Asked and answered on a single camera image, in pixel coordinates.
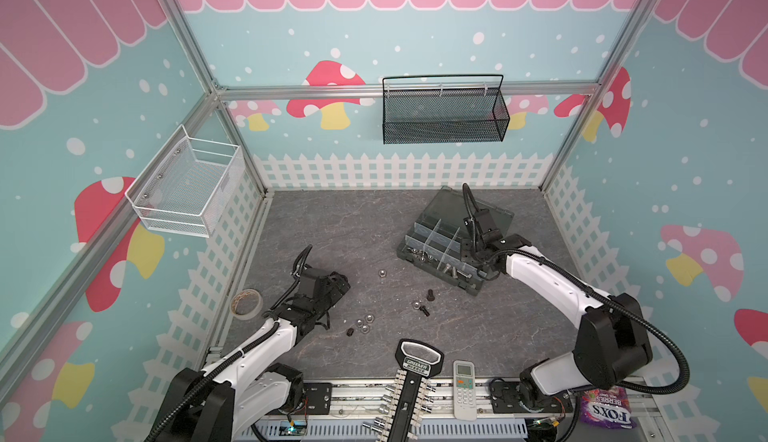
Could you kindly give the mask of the masking tape roll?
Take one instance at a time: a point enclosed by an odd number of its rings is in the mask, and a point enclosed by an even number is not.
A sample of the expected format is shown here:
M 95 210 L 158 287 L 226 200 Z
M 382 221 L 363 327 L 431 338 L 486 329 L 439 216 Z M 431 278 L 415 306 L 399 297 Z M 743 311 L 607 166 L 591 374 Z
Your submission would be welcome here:
M 244 289 L 230 302 L 230 314 L 237 320 L 248 321 L 258 316 L 264 305 L 262 295 L 255 289 Z

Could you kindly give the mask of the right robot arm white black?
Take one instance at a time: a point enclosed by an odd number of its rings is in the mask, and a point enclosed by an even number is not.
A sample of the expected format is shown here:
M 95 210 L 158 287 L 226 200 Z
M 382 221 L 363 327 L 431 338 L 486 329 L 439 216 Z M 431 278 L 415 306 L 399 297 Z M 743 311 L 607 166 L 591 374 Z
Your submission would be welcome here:
M 690 365 L 680 347 L 642 314 L 628 293 L 612 295 L 582 281 L 543 255 L 517 234 L 503 236 L 490 211 L 479 205 L 469 185 L 462 186 L 467 212 L 468 252 L 492 274 L 517 280 L 558 309 L 575 327 L 573 349 L 526 368 L 517 385 L 528 410 L 563 392 L 614 387 L 649 395 L 671 395 L 685 389 Z M 678 374 L 665 385 L 648 386 L 629 376 L 653 360 L 651 341 L 657 339 L 673 356 Z

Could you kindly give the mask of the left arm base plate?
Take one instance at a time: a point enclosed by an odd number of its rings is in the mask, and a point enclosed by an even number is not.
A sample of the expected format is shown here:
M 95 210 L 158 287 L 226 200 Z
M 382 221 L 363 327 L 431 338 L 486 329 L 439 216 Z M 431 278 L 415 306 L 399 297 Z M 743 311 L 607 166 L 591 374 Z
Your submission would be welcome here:
M 269 412 L 269 415 L 303 417 L 304 415 L 328 415 L 332 399 L 331 383 L 310 382 L 289 389 L 287 400 Z

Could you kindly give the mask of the black mesh wall basket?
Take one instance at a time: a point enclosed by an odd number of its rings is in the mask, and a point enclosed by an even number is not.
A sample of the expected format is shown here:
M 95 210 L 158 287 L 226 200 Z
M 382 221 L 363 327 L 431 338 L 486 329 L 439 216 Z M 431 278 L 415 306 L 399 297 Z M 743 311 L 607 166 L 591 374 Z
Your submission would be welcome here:
M 511 119 L 500 74 L 382 79 L 385 144 L 501 142 Z

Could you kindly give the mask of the white remote control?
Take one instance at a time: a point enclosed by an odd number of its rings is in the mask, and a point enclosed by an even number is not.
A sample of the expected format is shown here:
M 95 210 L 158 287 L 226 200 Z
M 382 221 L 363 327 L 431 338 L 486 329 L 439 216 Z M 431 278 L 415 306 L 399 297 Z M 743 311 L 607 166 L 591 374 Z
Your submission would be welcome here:
M 453 414 L 462 421 L 475 421 L 477 404 L 475 391 L 475 366 L 469 361 L 453 362 Z

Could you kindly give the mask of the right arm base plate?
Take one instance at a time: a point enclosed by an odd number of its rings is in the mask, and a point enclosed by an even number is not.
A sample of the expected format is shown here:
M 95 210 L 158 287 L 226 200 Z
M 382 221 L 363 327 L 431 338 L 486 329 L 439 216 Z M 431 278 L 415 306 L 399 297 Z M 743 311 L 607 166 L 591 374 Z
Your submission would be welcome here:
M 517 381 L 493 378 L 488 382 L 487 387 L 494 414 L 531 412 L 522 401 Z

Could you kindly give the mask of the black bolts cluster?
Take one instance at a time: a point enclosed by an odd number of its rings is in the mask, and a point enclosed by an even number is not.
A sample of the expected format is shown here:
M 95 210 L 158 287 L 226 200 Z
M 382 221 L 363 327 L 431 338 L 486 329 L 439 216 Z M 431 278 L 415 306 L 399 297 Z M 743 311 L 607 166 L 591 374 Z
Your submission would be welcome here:
M 426 317 L 430 316 L 429 309 L 427 307 L 427 302 L 434 302 L 435 301 L 435 293 L 433 289 L 428 289 L 426 292 L 426 297 L 424 301 L 416 301 L 414 303 L 414 307 L 421 312 Z

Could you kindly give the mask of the black tool with sockets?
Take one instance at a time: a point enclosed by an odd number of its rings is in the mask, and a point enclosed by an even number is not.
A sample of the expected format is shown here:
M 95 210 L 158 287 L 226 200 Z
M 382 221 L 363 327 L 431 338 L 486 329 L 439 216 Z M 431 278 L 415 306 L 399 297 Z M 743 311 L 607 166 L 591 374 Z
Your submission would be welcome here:
M 426 342 L 403 338 L 395 359 L 399 370 L 394 385 L 382 397 L 386 412 L 363 426 L 377 435 L 377 441 L 417 441 L 423 416 L 432 412 L 430 379 L 441 373 L 444 354 Z

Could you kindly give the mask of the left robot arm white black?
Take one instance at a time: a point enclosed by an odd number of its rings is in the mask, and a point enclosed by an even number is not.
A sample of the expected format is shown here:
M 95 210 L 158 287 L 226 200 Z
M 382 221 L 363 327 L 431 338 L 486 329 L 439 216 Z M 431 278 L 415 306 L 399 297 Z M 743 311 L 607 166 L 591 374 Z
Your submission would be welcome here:
M 288 417 L 308 406 L 303 374 L 277 360 L 315 328 L 330 328 L 330 310 L 349 291 L 348 278 L 294 260 L 292 285 L 263 314 L 263 325 L 222 359 L 172 379 L 147 441 L 232 441 L 263 416 Z

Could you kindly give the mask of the grey compartment organizer box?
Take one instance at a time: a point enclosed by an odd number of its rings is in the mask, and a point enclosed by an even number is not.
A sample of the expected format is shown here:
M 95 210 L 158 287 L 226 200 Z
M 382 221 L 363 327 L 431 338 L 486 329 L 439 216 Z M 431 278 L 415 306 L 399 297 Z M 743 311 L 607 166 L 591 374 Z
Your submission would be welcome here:
M 513 219 L 513 212 L 477 200 L 467 184 L 461 190 L 443 187 L 405 234 L 396 255 L 476 296 L 499 276 L 481 252 L 506 238 Z

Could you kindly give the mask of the purple Fox's candy bag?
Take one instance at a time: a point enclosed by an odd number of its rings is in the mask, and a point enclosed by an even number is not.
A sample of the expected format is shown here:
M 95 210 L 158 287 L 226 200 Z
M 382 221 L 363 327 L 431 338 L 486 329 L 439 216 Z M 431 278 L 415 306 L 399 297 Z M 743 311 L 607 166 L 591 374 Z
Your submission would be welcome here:
M 636 427 L 628 396 L 623 387 L 583 392 L 580 398 L 579 418 L 583 423 L 609 430 L 631 430 Z

